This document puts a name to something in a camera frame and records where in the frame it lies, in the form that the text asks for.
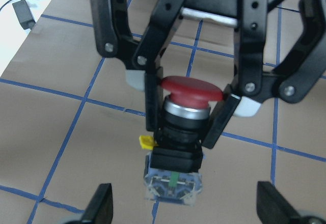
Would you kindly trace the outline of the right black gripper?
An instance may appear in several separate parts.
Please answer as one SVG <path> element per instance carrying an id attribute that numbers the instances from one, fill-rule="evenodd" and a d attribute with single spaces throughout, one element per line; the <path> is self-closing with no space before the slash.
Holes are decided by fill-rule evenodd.
<path id="1" fill-rule="evenodd" d="M 235 18 L 234 76 L 224 101 L 213 110 L 202 145 L 213 148 L 232 117 L 255 116 L 264 102 L 301 102 L 325 72 L 325 0 L 297 0 L 302 27 L 288 52 L 276 56 L 269 45 L 276 11 L 286 0 L 158 0 L 159 18 L 176 18 L 181 9 Z"/>

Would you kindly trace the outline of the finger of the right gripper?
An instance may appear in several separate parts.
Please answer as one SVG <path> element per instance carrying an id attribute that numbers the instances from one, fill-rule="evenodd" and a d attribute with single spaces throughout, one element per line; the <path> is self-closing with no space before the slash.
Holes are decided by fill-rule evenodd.
<path id="1" fill-rule="evenodd" d="M 139 71 L 145 91 L 146 129 L 159 127 L 162 104 L 163 68 L 160 58 L 180 26 L 181 8 L 186 0 L 158 0 L 141 40 L 133 38 L 127 13 L 127 0 L 90 0 L 98 53 L 118 58 L 127 70 Z"/>

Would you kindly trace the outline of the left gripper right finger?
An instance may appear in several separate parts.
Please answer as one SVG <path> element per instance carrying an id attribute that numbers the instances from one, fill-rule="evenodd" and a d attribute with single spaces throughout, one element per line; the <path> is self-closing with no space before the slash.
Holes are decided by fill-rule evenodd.
<path id="1" fill-rule="evenodd" d="M 300 223 L 301 216 L 268 181 L 257 182 L 256 212 L 261 223 Z"/>

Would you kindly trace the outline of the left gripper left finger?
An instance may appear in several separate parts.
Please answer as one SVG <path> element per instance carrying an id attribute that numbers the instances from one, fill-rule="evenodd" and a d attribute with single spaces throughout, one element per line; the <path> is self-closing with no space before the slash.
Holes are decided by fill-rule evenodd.
<path id="1" fill-rule="evenodd" d="M 113 191 L 110 183 L 98 186 L 80 223 L 112 223 L 113 220 Z"/>

